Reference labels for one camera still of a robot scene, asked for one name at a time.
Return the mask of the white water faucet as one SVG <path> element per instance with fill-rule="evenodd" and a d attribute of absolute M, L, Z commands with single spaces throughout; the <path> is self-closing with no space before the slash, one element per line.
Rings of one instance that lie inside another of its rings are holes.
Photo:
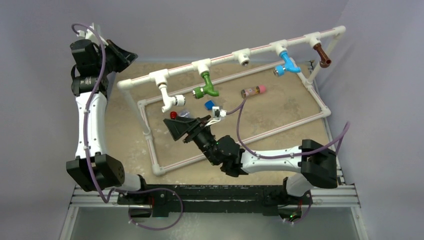
<path fill-rule="evenodd" d="M 161 111 L 163 113 L 169 111 L 172 106 L 182 107 L 186 104 L 186 98 L 182 94 L 177 94 L 175 96 L 169 96 L 167 91 L 166 84 L 160 84 L 158 89 L 161 92 L 163 106 L 161 107 Z"/>

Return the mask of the white pvc pipe frame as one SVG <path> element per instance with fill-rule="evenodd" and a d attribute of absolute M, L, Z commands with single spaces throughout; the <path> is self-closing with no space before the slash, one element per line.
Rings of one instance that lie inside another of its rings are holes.
<path fill-rule="evenodd" d="M 268 43 L 266 45 L 257 46 L 253 48 L 244 48 L 244 49 L 236 50 L 230 54 L 226 54 L 223 56 L 218 56 L 214 58 L 205 58 L 205 59 L 194 61 L 186 65 L 174 67 L 171 69 L 165 68 L 161 70 L 156 70 L 144 76 L 139 76 L 136 78 L 130 78 L 130 79 L 119 81 L 117 83 L 117 87 L 122 93 L 128 105 L 136 114 L 138 122 L 140 123 L 142 127 L 142 131 L 145 136 L 147 146 L 148 146 L 148 151 L 150 154 L 152 173 L 155 176 L 162 176 L 168 172 L 171 172 L 171 171 L 183 168 L 185 166 L 194 164 L 201 160 L 204 160 L 204 157 L 201 155 L 197 155 L 197 156 L 187 158 L 176 163 L 172 163 L 167 166 L 161 166 L 157 159 L 157 154 L 156 154 L 155 145 L 154 145 L 154 138 L 153 138 L 153 134 L 151 133 L 151 129 L 150 129 L 148 118 L 147 118 L 146 106 L 152 103 L 159 102 L 159 101 L 163 102 L 162 95 L 160 93 L 159 96 L 148 98 L 148 99 L 142 99 L 138 102 L 135 102 L 135 100 L 132 98 L 130 94 L 131 89 L 146 83 L 155 83 L 157 87 L 161 84 L 166 84 L 168 87 L 168 79 L 170 77 L 174 77 L 180 74 L 185 74 L 188 72 L 198 72 L 199 74 L 201 74 L 205 71 L 209 71 L 212 66 L 231 62 L 231 61 L 237 61 L 241 66 L 247 66 L 250 63 L 251 56 L 267 53 L 267 52 L 274 52 L 280 57 L 280 53 L 282 51 L 288 51 L 289 47 L 296 46 L 299 44 L 308 44 L 313 49 L 313 46 L 315 44 L 321 43 L 322 49 L 326 52 L 326 54 L 329 57 L 329 54 L 332 52 L 332 50 L 334 49 L 334 47 L 336 46 L 336 44 L 338 43 L 338 41 L 341 39 L 341 37 L 343 36 L 345 32 L 346 32 L 346 27 L 343 25 L 340 25 L 340 26 L 331 28 L 329 30 L 312 32 L 312 33 L 308 33 L 303 36 L 295 37 L 291 39 L 282 39 L 282 40 Z M 265 70 L 274 69 L 276 66 L 282 65 L 284 63 L 285 62 L 281 59 L 281 61 L 277 61 L 277 62 L 273 62 L 273 63 L 263 65 L 260 67 L 256 67 L 253 69 L 245 70 L 239 73 L 218 78 L 216 80 L 211 80 L 211 82 L 213 86 L 218 85 L 218 84 L 235 80 L 241 77 L 246 77 L 248 75 L 256 74 Z M 302 72 L 296 73 L 298 78 L 301 80 L 303 86 L 307 89 L 307 91 L 310 93 L 310 95 L 314 98 L 314 100 L 318 104 L 320 108 L 319 113 L 300 119 L 298 121 L 283 125 L 283 126 L 279 126 L 277 128 L 268 130 L 258 135 L 249 137 L 245 139 L 245 143 L 247 144 L 254 143 L 256 141 L 282 133 L 292 128 L 313 122 L 318 119 L 324 119 L 330 116 L 331 110 L 324 103 L 324 101 L 321 99 L 321 97 L 319 96 L 319 94 L 316 92 L 316 90 L 313 87 L 313 82 L 315 80 L 315 77 L 317 76 L 318 72 L 321 69 L 322 67 L 320 67 L 320 65 L 318 64 L 313 69 L 309 77 L 305 77 L 305 75 Z M 190 88 L 186 87 L 178 91 L 168 92 L 168 95 L 173 97 L 175 95 L 183 95 L 189 92 L 190 92 Z"/>

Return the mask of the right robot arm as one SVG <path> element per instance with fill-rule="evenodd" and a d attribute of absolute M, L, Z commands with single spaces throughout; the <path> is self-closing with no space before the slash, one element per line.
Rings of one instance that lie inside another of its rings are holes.
<path fill-rule="evenodd" d="M 338 187 L 336 153 L 311 139 L 301 145 L 278 150 L 249 150 L 230 135 L 216 139 L 211 125 L 217 120 L 204 117 L 165 118 L 174 141 L 194 142 L 213 166 L 230 177 L 259 172 L 292 172 L 281 189 L 280 196 L 288 204 L 294 203 L 312 188 L 335 189 Z"/>

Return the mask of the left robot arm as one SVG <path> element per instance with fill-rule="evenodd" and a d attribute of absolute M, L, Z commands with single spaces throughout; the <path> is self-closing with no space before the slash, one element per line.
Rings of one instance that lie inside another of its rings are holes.
<path fill-rule="evenodd" d="M 138 56 L 126 51 L 110 39 L 105 46 L 105 69 L 94 89 L 102 66 L 101 47 L 89 39 L 70 45 L 75 65 L 71 69 L 71 90 L 78 109 L 78 144 L 75 159 L 66 163 L 67 173 L 86 192 L 115 187 L 128 191 L 138 205 L 146 203 L 149 191 L 136 174 L 126 173 L 123 164 L 108 154 L 105 139 L 105 112 L 108 103 L 108 74 L 125 70 Z"/>

